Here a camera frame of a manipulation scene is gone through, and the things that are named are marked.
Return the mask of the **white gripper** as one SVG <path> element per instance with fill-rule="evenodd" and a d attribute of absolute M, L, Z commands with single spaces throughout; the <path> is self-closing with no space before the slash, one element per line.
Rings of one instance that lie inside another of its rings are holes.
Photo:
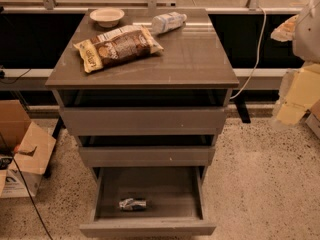
<path fill-rule="evenodd" d="M 298 16 L 294 15 L 280 24 L 271 33 L 271 38 L 280 42 L 292 41 Z M 298 124 L 320 99 L 320 64 L 310 64 L 294 73 L 293 82 L 285 95 L 285 103 L 277 101 L 272 111 L 270 124 L 273 128 L 289 128 Z"/>

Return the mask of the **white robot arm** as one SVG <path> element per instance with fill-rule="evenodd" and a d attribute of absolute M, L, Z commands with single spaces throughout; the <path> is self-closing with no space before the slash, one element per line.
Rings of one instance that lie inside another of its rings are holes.
<path fill-rule="evenodd" d="M 271 38 L 291 41 L 293 54 L 304 61 L 300 69 L 284 75 L 272 112 L 274 127 L 290 127 L 320 100 L 320 0 L 310 0 L 298 15 L 275 28 Z"/>

